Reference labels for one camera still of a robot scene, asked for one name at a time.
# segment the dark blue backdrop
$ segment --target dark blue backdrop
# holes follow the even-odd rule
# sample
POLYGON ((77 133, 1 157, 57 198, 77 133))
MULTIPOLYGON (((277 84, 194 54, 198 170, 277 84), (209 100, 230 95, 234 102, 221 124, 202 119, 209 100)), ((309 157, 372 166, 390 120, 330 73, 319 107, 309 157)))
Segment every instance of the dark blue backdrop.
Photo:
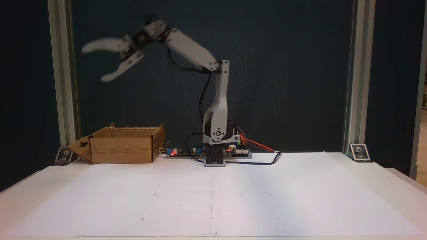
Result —
MULTIPOLYGON (((102 83, 119 58, 83 56, 94 39, 140 31, 164 18, 217 59, 230 60, 229 120, 248 138, 285 151, 342 149, 352 18, 351 0, 73 1, 83 134, 107 126, 166 126, 170 146, 199 132, 197 102, 207 76, 180 72, 160 44, 120 78, 102 83)), ((174 54, 181 65, 190 63, 174 54)), ((212 102, 214 86, 205 96, 212 102)))

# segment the wire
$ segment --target wire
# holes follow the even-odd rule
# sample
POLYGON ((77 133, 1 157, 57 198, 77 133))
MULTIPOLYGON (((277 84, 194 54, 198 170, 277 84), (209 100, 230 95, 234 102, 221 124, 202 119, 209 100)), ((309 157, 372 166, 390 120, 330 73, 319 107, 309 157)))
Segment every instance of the wire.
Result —
POLYGON ((242 132, 242 134, 243 134, 243 138, 244 138, 244 139, 246 139, 246 135, 245 135, 245 133, 243 132, 243 130, 242 130, 239 126, 238 126, 237 128, 242 132))
POLYGON ((200 98, 199 98, 199 115, 200 115, 200 120, 202 122, 202 125, 203 125, 203 99, 205 97, 206 89, 208 88, 209 82, 211 80, 211 76, 212 74, 209 74, 208 81, 206 82, 205 87, 203 88, 202 94, 200 94, 200 98))
POLYGON ((252 140, 250 140, 250 139, 247 139, 246 138, 246 136, 245 136, 245 133, 243 132, 243 130, 240 128, 240 127, 237 127, 239 130, 240 130, 240 132, 242 133, 242 134, 240 134, 240 136, 244 139, 244 142, 243 142, 243 144, 244 145, 247 145, 248 144, 248 141, 250 141, 249 142, 249 144, 250 145, 252 145, 252 146, 254 146, 254 147, 256 147, 256 148, 259 148, 259 149, 264 149, 264 150, 268 150, 268 151, 271 151, 271 152, 274 152, 274 150, 273 149, 271 149, 271 148, 269 148, 269 147, 267 147, 267 146, 265 146, 265 145, 262 145, 262 144, 260 144, 260 143, 257 143, 257 142, 254 142, 254 141, 252 141, 252 140))
POLYGON ((198 161, 198 162, 203 162, 202 160, 200 160, 200 159, 197 159, 197 158, 195 158, 194 156, 193 156, 193 152, 192 151, 190 151, 190 148, 188 147, 188 141, 190 140, 190 138, 192 137, 192 136, 196 136, 196 135, 203 135, 203 132, 195 132, 195 133, 190 133, 186 138, 185 138, 185 147, 187 148, 187 151, 188 151, 188 153, 190 154, 190 156, 194 159, 194 160, 196 160, 196 161, 198 161))
POLYGON ((160 150, 166 150, 167 151, 167 148, 159 148, 159 153, 162 154, 160 150))
POLYGON ((249 142, 252 142, 252 143, 254 143, 254 144, 257 144, 257 145, 259 145, 259 146, 261 146, 261 147, 264 147, 264 148, 266 148, 267 150, 270 150, 270 151, 274 152, 274 150, 273 150, 273 149, 271 149, 271 148, 269 148, 269 147, 267 147, 267 146, 264 146, 264 145, 262 145, 262 144, 260 144, 260 143, 254 142, 254 141, 252 141, 252 140, 250 140, 250 139, 246 139, 246 140, 248 140, 249 142))
POLYGON ((175 60, 173 60, 173 58, 172 58, 172 52, 171 52, 170 48, 167 49, 167 61, 168 61, 169 65, 171 67, 173 67, 173 68, 175 68, 176 70, 179 70, 179 71, 187 71, 187 72, 197 72, 197 73, 202 73, 202 74, 209 74, 209 72, 204 72, 203 70, 200 70, 200 69, 179 66, 175 62, 175 60))
POLYGON ((226 163, 236 163, 236 164, 247 164, 247 165, 273 165, 277 162, 279 157, 282 156, 282 152, 277 152, 272 162, 269 163, 256 163, 256 162, 237 162, 237 161, 225 161, 226 163))

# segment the red wire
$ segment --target red wire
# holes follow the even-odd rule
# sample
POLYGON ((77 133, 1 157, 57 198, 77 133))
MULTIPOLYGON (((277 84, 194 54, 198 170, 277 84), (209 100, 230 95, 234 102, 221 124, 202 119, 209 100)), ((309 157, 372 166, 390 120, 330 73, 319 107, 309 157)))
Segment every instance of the red wire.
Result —
POLYGON ((245 139, 246 139, 247 141, 249 141, 249 142, 252 142, 252 143, 255 143, 255 144, 259 145, 259 146, 264 147, 266 150, 270 150, 270 151, 274 152, 274 150, 273 150, 273 149, 271 149, 271 148, 269 148, 269 147, 267 147, 267 146, 265 146, 265 145, 262 145, 262 144, 260 144, 260 143, 254 142, 254 141, 252 141, 252 140, 250 140, 250 139, 247 139, 247 138, 245 138, 245 139))

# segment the wall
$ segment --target wall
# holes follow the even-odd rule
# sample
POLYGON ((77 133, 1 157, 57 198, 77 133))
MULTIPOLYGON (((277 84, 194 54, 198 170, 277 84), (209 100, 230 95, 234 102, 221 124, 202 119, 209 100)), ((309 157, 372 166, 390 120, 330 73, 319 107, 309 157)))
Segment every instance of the wall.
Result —
POLYGON ((7 1, 1 11, 0 191, 53 165, 60 146, 47 1, 7 1))
POLYGON ((377 0, 365 143, 371 159, 409 174, 425 0, 377 0))
MULTIPOLYGON (((74 1, 73 21, 82 130, 88 135, 119 126, 166 126, 170 146, 201 130, 197 102, 207 76, 167 64, 160 44, 123 76, 112 53, 82 55, 87 42, 140 31, 163 18, 229 60, 229 121, 248 138, 284 151, 342 149, 352 17, 351 0, 328 1, 74 1)), ((190 63, 173 53, 184 66, 190 63)), ((208 87, 205 109, 214 96, 208 87)))

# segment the orange wire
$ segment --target orange wire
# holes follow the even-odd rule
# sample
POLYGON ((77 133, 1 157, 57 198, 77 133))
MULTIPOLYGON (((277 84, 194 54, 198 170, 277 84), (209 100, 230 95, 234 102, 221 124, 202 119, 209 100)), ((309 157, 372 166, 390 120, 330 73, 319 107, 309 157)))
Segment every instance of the orange wire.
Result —
POLYGON ((252 142, 252 143, 255 143, 255 144, 259 145, 259 146, 262 146, 262 147, 266 148, 267 150, 270 150, 270 151, 274 152, 274 150, 273 150, 273 149, 271 149, 271 148, 269 148, 269 147, 267 147, 267 146, 265 146, 265 145, 262 145, 262 144, 260 144, 260 143, 254 142, 254 141, 252 141, 252 140, 250 140, 250 139, 247 139, 247 138, 245 138, 245 140, 246 140, 246 141, 249 141, 249 142, 252 142))
POLYGON ((246 139, 243 137, 243 135, 241 133, 239 133, 240 138, 242 139, 243 145, 246 145, 247 142, 245 141, 246 139))

